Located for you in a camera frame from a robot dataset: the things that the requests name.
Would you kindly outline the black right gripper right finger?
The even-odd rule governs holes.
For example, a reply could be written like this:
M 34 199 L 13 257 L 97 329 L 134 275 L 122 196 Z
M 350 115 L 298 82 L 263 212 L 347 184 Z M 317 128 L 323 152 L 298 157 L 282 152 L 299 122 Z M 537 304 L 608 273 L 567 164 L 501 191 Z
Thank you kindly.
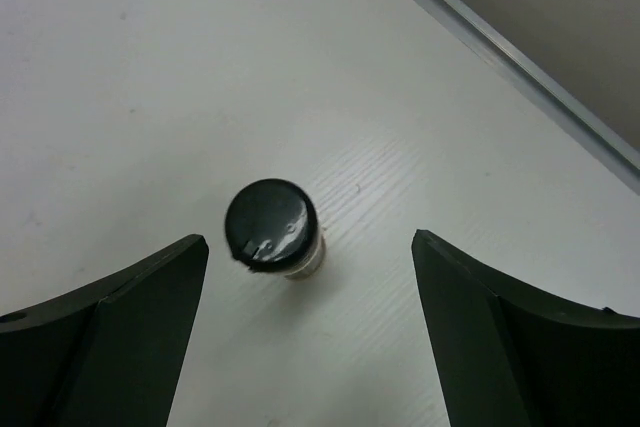
M 451 425 L 638 425 L 638 318 L 545 292 L 427 230 L 411 250 Z

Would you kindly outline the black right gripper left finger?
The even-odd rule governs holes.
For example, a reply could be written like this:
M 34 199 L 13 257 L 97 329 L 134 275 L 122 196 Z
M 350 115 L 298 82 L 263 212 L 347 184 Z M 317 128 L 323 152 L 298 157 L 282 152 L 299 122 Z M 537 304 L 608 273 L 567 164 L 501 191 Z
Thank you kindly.
M 188 235 L 134 265 L 1 317 L 4 426 L 164 426 L 209 248 Z

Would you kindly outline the small black cap pepper jar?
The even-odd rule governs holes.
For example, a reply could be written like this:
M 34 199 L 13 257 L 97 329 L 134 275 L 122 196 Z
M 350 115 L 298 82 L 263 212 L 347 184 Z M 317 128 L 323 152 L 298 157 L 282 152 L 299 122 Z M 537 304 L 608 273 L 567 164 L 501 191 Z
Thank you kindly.
M 224 219 L 231 257 L 253 273 L 302 280 L 319 270 L 326 244 L 315 206 L 295 183 L 255 181 L 231 200 Z

